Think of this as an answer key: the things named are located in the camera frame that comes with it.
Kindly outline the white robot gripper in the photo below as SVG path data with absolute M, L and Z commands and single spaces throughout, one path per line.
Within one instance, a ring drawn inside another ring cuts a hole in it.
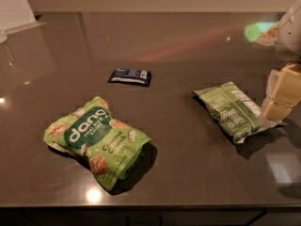
M 276 53 L 286 62 L 301 62 L 301 0 L 296 0 L 279 22 Z M 288 63 L 280 71 L 272 70 L 262 115 L 269 121 L 283 121 L 300 101 L 301 64 Z

